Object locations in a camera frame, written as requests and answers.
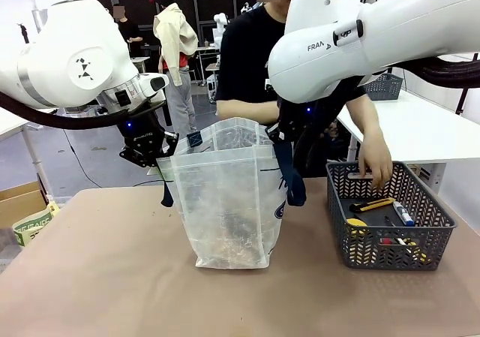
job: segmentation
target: gray basket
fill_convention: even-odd
[[[382,74],[377,80],[364,85],[372,101],[395,101],[398,99],[404,79],[394,74]]]
[[[358,168],[356,162],[327,164],[328,208],[345,265],[358,269],[437,269],[456,227],[454,219],[405,164],[394,163],[393,177],[381,191],[372,191],[369,179],[352,178],[352,173],[359,173]],[[349,211],[350,204],[387,197],[409,211],[415,227],[405,227],[392,205],[357,214],[368,227],[347,222],[355,217]],[[395,227],[386,224],[386,215]],[[400,240],[406,245],[397,243]]]

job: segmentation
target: wall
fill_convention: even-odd
[[[451,62],[471,61],[472,54],[443,56]],[[404,71],[395,68],[394,73],[404,77]],[[427,98],[449,110],[457,109],[461,96],[459,89],[445,89],[426,83],[410,72],[405,72],[406,87],[409,92]],[[480,123],[480,90],[470,90],[465,103],[464,118]],[[447,165],[440,197],[470,225],[480,230],[480,161],[457,161]]]
[[[28,31],[31,41],[35,40],[37,28],[32,17],[32,10],[48,8],[64,0],[0,0],[0,50],[23,47],[24,41],[17,23],[22,23]]]

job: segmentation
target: clear bag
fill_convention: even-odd
[[[200,134],[200,145],[183,139],[174,156],[157,161],[196,266],[268,267],[287,192],[272,142],[258,123],[240,118]]]

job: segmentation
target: person in background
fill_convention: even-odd
[[[115,21],[118,24],[118,30],[120,31],[121,36],[128,43],[130,57],[141,57],[143,38],[140,37],[138,25],[126,17],[125,7],[123,5],[120,5],[119,3],[113,5],[113,18],[115,18]]]
[[[161,44],[158,71],[168,76],[165,95],[173,129],[183,138],[197,131],[188,59],[197,51],[198,37],[175,0],[154,1],[162,10],[153,26]]]
[[[242,14],[230,23],[223,35],[217,91],[217,113],[221,119],[243,117],[263,125],[278,120],[277,95],[265,88],[269,78],[267,68],[270,52],[284,35],[291,0],[271,1],[274,2]],[[345,103],[352,120],[364,134],[359,155],[361,174],[365,175],[369,167],[373,186],[381,187],[392,176],[393,165],[375,106],[363,87],[358,87]],[[324,128],[336,118],[333,111],[327,113]],[[325,148],[315,155],[314,160],[318,161],[315,171],[296,166],[303,176],[326,174],[329,151],[326,150],[328,144],[323,145]]]

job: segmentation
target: cream jacket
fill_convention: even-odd
[[[169,5],[155,16],[153,33],[162,45],[161,57],[168,65],[173,83],[182,85],[179,73],[180,53],[192,56],[197,51],[198,37],[187,23],[185,15],[176,3]]]

